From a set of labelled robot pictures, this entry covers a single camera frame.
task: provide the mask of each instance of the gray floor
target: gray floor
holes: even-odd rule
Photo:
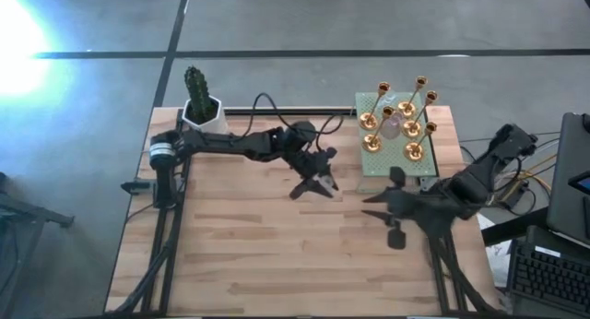
[[[48,47],[40,52],[164,52],[180,3],[18,1],[45,35]],[[179,51],[590,48],[589,27],[584,0],[190,0]],[[0,171],[12,178],[10,189],[76,215],[70,230],[44,232],[15,317],[102,311],[129,202],[119,184],[136,173],[163,64],[31,61],[24,73],[43,65],[41,84],[28,93],[0,93]],[[374,90],[378,81],[407,91],[416,75],[425,75],[440,104],[452,106],[464,140],[493,136],[508,122],[533,133],[557,131],[564,112],[590,110],[590,56],[177,59],[164,106],[186,99],[183,70],[191,64],[228,106],[248,106],[260,91],[282,106],[349,106],[354,92]],[[486,145],[465,143],[475,154]],[[541,207],[546,200],[538,193]]]

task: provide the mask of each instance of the white hexagonal pot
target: white hexagonal pot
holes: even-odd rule
[[[225,113],[223,112],[223,104],[221,104],[221,100],[216,99],[214,97],[209,96],[211,100],[217,103],[218,105],[218,114],[215,116],[214,119],[211,121],[205,122],[203,124],[196,124],[195,122],[191,121],[187,117],[187,111],[191,108],[190,100],[187,100],[184,104],[183,110],[183,120],[194,130],[207,132],[212,134],[227,134],[228,133],[228,123],[225,121]]]

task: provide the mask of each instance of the black keyboard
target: black keyboard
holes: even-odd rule
[[[508,290],[590,317],[590,263],[514,242]]]

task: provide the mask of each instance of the green board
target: green board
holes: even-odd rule
[[[395,92],[395,93],[388,93],[386,96],[382,97],[379,106],[376,109],[375,116],[377,120],[381,122],[381,110],[383,109],[384,105],[391,106],[397,109],[397,104],[402,101],[408,101],[411,97],[411,93],[409,92]],[[355,95],[355,102],[357,107],[357,117],[359,117],[364,112],[370,112],[371,107],[377,100],[377,93],[357,93]],[[422,109],[422,99],[417,95],[416,98],[412,101],[416,106],[416,113],[418,113]],[[422,125],[422,129],[426,124],[426,117],[424,114],[420,116],[419,123]],[[359,149],[360,149],[360,160],[362,164],[362,174],[365,178],[367,177],[389,177],[389,168],[393,166],[401,167],[408,177],[434,177],[437,175],[436,173],[436,165],[434,162],[434,156],[432,154],[432,146],[431,146],[431,139],[425,138],[422,142],[422,148],[424,149],[424,158],[420,161],[410,161],[404,156],[404,146],[407,144],[408,141],[417,141],[420,139],[420,136],[417,138],[410,139],[404,134],[400,134],[398,137],[394,139],[386,139],[380,136],[383,142],[383,147],[380,151],[371,153],[366,151],[360,143],[365,135],[374,133],[375,130],[365,130],[359,126]],[[373,192],[373,191],[381,191],[382,189],[371,189],[366,188],[360,184],[359,192]]]

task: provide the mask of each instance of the cactus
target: cactus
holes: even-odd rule
[[[217,114],[217,105],[209,98],[205,75],[194,66],[189,66],[184,73],[184,83],[191,99],[191,119],[197,124],[213,119]]]

